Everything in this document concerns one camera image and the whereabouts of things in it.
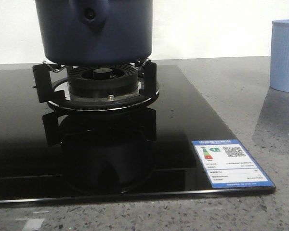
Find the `light blue ribbed cup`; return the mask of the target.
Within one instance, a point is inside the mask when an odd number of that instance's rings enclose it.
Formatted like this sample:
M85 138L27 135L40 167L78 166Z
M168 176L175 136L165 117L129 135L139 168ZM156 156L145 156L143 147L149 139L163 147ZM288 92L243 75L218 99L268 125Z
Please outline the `light blue ribbed cup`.
M289 19L272 22L270 87L289 92Z

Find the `right black pot support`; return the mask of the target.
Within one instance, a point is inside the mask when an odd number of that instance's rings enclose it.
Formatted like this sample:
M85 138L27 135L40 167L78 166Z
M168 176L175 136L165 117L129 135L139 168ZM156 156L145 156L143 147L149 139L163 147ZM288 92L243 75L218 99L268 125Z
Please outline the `right black pot support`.
M105 112L148 105L159 95L157 65L150 60L131 65L138 72L138 87L123 95L89 98L70 91L68 72L78 67L60 66L43 62L33 66L39 102L47 103L53 110L67 112Z

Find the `dark blue cooking pot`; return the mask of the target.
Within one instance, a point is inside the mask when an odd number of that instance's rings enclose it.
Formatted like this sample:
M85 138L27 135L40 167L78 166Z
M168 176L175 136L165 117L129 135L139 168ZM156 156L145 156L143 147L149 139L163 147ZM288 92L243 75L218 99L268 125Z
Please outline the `dark blue cooking pot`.
M64 65L124 64L152 53L151 0L37 0L48 60Z

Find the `right gas burner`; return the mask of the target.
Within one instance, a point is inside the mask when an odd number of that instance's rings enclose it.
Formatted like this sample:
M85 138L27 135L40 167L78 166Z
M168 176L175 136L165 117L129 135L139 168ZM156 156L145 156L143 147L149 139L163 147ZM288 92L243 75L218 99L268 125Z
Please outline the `right gas burner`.
M138 87L138 72L131 65L78 67L68 72L70 91L77 96L105 98Z

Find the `blue energy label sticker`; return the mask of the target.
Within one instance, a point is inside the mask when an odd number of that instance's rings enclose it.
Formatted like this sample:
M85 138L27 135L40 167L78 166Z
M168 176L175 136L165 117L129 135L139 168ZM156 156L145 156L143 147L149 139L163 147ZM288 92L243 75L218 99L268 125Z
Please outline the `blue energy label sticker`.
M192 141L192 145L213 188L273 187L239 140Z

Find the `black glass gas stove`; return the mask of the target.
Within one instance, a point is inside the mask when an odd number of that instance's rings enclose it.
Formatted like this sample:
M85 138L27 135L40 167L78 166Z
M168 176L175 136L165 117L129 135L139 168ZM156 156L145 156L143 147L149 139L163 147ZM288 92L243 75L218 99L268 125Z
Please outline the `black glass gas stove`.
M150 106L102 114L39 103L29 69L0 70L0 207L267 194L212 187L192 141L237 140L174 65Z

